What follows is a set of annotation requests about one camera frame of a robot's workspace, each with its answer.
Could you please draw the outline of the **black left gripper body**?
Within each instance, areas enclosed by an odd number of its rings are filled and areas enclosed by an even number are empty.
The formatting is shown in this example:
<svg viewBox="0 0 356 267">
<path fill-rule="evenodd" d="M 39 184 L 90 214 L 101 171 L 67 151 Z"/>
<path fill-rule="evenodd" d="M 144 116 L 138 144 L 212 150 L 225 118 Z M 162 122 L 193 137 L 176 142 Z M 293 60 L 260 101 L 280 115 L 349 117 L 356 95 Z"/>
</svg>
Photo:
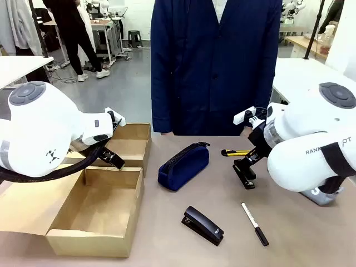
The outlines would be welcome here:
<svg viewBox="0 0 356 267">
<path fill-rule="evenodd" d="M 98 146 L 96 147 L 96 156 L 102 161 L 111 161 L 113 152 L 104 146 Z"/>
</svg>

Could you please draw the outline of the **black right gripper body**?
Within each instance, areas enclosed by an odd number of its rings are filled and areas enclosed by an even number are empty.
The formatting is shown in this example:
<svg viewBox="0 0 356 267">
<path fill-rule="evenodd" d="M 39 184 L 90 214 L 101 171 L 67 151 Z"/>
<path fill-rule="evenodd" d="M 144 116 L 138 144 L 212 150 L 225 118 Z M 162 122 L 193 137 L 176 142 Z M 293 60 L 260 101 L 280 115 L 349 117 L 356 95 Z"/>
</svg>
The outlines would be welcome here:
<svg viewBox="0 0 356 267">
<path fill-rule="evenodd" d="M 262 122 L 248 136 L 248 140 L 254 145 L 254 148 L 249 152 L 249 155 L 256 155 L 257 157 L 269 156 L 269 145 L 265 141 L 264 128 L 265 122 Z"/>
</svg>

